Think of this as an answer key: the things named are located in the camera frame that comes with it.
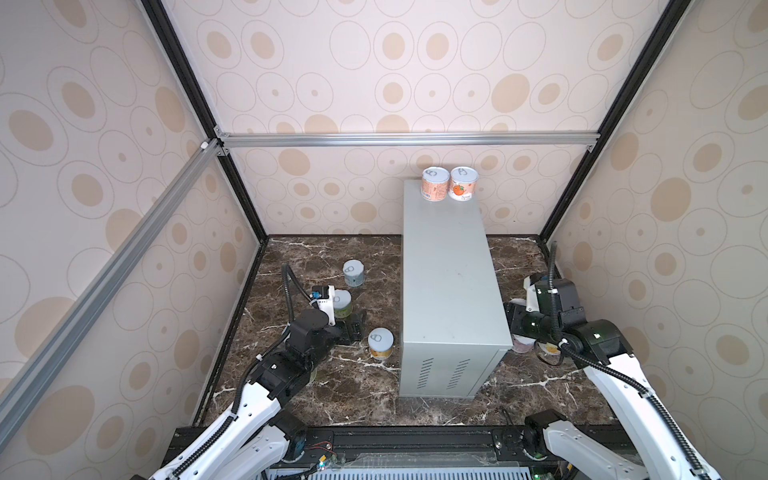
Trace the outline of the white red labelled can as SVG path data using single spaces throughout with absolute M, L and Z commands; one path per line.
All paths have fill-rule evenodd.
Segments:
M 527 353 L 534 349 L 536 340 L 529 337 L 514 335 L 513 350 L 517 353 Z

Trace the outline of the pink orange labelled can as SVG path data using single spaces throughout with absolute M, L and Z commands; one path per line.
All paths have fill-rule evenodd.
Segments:
M 439 202 L 448 195 L 450 172 L 442 167 L 428 167 L 422 172 L 421 193 L 429 202 Z

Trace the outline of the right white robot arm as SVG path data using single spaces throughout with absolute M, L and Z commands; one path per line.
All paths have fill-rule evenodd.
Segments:
M 513 336 L 551 344 L 571 359 L 607 400 L 641 461 L 613 452 L 555 410 L 526 418 L 522 444 L 530 459 L 557 457 L 591 479 L 719 478 L 658 398 L 618 327 L 587 320 L 573 282 L 535 274 L 524 289 L 524 299 L 505 305 Z

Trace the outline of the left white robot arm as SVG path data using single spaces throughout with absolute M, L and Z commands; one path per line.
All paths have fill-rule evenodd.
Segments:
M 153 479 L 255 479 L 303 448 L 305 426 L 281 413 L 339 345 L 360 342 L 367 312 L 330 323 L 318 308 L 292 320 L 241 378 L 231 406 Z

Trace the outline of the orange tomato labelled can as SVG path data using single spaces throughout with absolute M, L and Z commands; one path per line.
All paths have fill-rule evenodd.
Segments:
M 448 195 L 456 201 L 468 201 L 474 195 L 478 172 L 467 166 L 458 166 L 450 172 Z

